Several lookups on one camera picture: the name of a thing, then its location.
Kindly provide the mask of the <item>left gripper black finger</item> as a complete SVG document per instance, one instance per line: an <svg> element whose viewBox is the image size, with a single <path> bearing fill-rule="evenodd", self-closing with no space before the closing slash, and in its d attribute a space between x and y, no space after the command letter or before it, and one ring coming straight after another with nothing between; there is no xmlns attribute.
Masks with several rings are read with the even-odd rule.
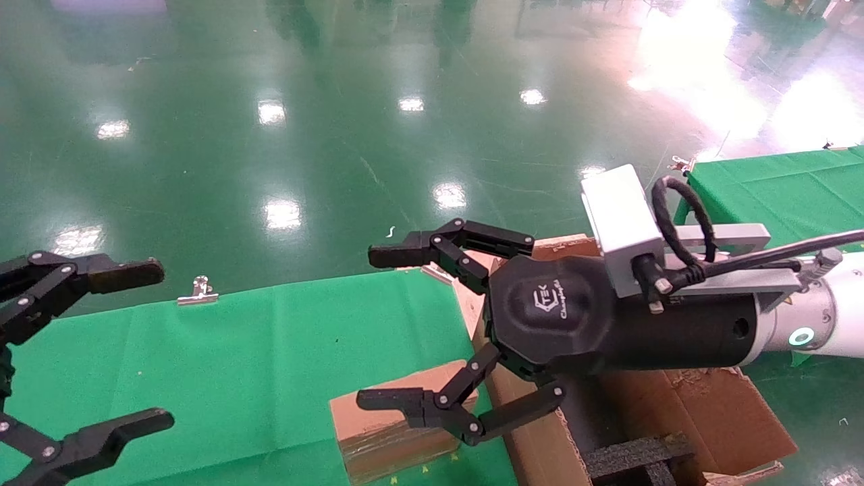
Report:
<svg viewBox="0 0 864 486"><path fill-rule="evenodd" d="M1 342L25 344L89 294L110 294L153 286L165 279L154 258L117 263L105 253L65 257L31 252L1 268Z"/></svg>
<svg viewBox="0 0 864 486"><path fill-rule="evenodd" d="M170 429L175 417L152 407L110 421L83 427L61 440L40 433L5 412L1 440L30 458L4 485L68 485L73 480L111 468L130 441Z"/></svg>

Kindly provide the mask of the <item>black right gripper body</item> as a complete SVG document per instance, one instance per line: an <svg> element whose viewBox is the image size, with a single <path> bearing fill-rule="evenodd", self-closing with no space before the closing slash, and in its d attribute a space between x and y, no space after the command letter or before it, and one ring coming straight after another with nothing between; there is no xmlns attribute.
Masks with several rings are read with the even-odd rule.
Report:
<svg viewBox="0 0 864 486"><path fill-rule="evenodd" d="M485 328L525 381L555 375L736 367L756 338L746 294L676 296L660 314L620 298L599 257L510 259L488 279Z"/></svg>

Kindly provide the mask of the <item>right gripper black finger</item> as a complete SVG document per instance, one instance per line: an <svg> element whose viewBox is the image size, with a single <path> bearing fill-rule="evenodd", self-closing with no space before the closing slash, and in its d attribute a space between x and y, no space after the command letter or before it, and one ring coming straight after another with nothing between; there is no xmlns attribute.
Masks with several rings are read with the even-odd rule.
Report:
<svg viewBox="0 0 864 486"><path fill-rule="evenodd" d="M533 393L475 416L465 401L478 390L502 358L493 344L485 344L440 391L421 387L359 390L357 406L364 411L398 411L411 428L441 428L468 446L497 439L553 413L566 397L562 384L550 381Z"/></svg>
<svg viewBox="0 0 864 486"><path fill-rule="evenodd" d="M489 271L466 252L509 261L519 255L532 255L534 243L534 237L528 234L456 218L432 231L410 232L398 245L371 245L368 259L378 269L435 263L467 289L484 295L488 291Z"/></svg>

